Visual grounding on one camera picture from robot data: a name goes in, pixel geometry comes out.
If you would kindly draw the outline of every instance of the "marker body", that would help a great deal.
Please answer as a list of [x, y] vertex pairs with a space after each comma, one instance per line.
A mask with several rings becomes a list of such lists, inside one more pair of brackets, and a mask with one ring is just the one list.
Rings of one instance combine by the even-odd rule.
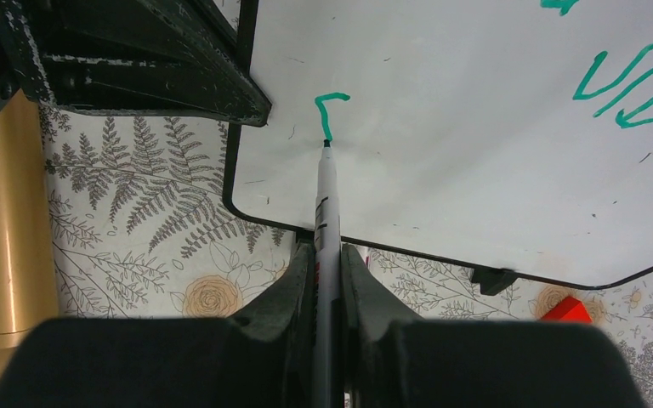
[[338, 311], [339, 254], [339, 199], [337, 196], [337, 169], [332, 148], [325, 141], [319, 160], [319, 179], [316, 193], [314, 244], [316, 247], [316, 335], [314, 344], [312, 406], [333, 408], [337, 401], [334, 392], [337, 373], [334, 349], [338, 328], [334, 317]]

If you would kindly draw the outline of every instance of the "red block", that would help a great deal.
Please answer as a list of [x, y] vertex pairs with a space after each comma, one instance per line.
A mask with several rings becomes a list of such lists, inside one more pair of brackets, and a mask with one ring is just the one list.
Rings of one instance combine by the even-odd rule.
[[584, 304], [568, 296], [565, 300], [559, 302], [554, 309], [544, 315], [540, 320], [558, 320], [558, 321], [572, 321], [580, 323], [592, 323], [592, 318], [584, 308]]

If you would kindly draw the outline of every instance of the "white board surface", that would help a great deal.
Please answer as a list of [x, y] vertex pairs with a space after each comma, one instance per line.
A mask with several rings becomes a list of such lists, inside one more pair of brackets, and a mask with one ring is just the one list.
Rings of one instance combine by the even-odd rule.
[[326, 107], [343, 236], [628, 278], [653, 267], [652, 44], [644, 0], [262, 1], [252, 76], [274, 108], [241, 131], [233, 203], [313, 228], [314, 98], [341, 92]]

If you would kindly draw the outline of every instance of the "gold tube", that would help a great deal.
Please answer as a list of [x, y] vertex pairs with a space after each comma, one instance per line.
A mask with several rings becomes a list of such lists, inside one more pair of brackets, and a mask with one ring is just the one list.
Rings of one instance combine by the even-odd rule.
[[59, 302], [37, 105], [19, 91], [0, 113], [0, 376]]

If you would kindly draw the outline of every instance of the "black mark on whiteboard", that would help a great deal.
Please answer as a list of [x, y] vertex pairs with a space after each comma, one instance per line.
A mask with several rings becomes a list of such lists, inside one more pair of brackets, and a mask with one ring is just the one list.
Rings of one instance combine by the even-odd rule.
[[652, 156], [651, 152], [647, 153], [647, 156], [645, 156], [644, 159], [640, 160], [639, 163], [644, 162], [645, 160], [647, 160], [647, 157], [649, 157], [649, 156]]

